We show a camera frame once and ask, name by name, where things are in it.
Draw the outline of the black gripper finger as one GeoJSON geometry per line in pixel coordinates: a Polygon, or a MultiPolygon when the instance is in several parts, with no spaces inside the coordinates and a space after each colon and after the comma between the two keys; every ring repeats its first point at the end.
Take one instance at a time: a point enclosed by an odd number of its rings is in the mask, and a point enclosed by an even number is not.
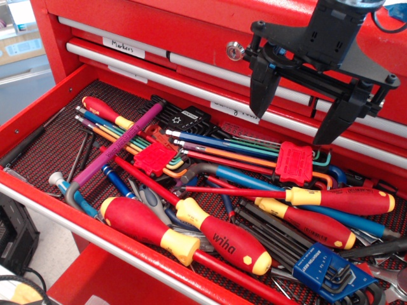
{"type": "Polygon", "coordinates": [[[251,58],[249,64],[252,70],[250,108],[258,118],[262,118],[269,108],[280,81],[280,75],[275,70],[276,65],[267,51],[267,48],[263,48],[258,55],[251,58]]]}
{"type": "Polygon", "coordinates": [[[337,98],[330,107],[317,133],[313,144],[328,145],[338,138],[357,118],[363,118],[369,111],[367,106],[371,84],[353,81],[350,93],[337,98]]]}

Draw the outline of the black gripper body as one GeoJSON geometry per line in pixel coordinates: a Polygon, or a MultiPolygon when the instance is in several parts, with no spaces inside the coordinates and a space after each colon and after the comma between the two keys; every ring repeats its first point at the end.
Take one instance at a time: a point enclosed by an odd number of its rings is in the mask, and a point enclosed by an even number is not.
{"type": "Polygon", "coordinates": [[[267,48],[280,78],[317,91],[334,100],[350,93],[353,81],[371,84],[366,114],[376,116],[389,90],[400,82],[396,75],[372,61],[356,37],[367,15],[383,1],[318,1],[305,27],[253,22],[252,41],[245,50],[249,62],[267,48]]]}

